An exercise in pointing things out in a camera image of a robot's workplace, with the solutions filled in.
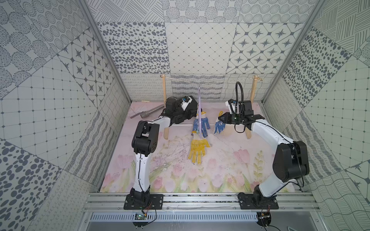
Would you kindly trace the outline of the blue dotted glove with logo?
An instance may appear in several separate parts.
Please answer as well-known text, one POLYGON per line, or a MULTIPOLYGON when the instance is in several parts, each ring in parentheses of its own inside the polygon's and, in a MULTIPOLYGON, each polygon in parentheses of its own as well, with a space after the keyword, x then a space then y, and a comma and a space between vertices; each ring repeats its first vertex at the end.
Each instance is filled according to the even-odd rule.
POLYGON ((208 130, 210 129, 211 129, 211 126, 209 124, 209 120, 207 118, 206 112, 202 111, 200 122, 199 122, 199 116, 197 114, 196 119, 193 122, 192 131, 195 131, 196 133, 199 133, 199 131, 201 131, 203 138, 206 138, 208 136, 208 130))

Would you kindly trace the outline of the purple wavy clothes hanger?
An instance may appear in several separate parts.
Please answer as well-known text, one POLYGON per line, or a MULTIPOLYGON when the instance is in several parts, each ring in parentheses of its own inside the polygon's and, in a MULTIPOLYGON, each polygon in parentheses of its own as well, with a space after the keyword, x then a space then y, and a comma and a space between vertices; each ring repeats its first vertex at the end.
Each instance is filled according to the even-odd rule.
POLYGON ((201 122, 201 95, 200 95, 200 85, 198 86, 198 134, 199 139, 203 139, 202 135, 202 122, 201 122))

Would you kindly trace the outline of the yellow dotted work glove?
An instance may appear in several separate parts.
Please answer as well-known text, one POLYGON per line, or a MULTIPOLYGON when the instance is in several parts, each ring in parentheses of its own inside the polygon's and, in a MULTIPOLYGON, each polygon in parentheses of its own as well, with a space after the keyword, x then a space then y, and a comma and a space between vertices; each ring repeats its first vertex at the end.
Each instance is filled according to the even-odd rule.
POLYGON ((188 154, 188 159, 193 163, 200 165, 202 163, 202 158, 206 154, 206 148, 210 148, 210 144, 205 138, 201 138, 199 135, 195 134, 192 137, 190 143, 190 150, 188 154))

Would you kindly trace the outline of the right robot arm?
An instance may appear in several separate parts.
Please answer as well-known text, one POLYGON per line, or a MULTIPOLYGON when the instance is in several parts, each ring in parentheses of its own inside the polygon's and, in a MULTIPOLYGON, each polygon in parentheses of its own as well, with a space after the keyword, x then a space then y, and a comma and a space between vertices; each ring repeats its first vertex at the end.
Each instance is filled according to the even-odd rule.
POLYGON ((255 187, 251 198, 255 207, 266 208, 276 201, 276 193, 288 183, 293 183, 309 174, 307 146, 302 141, 294 141, 283 135, 262 115, 255 114, 251 101, 237 102, 231 99, 225 104, 229 111, 218 117, 221 122, 243 125, 276 148, 272 163, 273 173, 255 187))

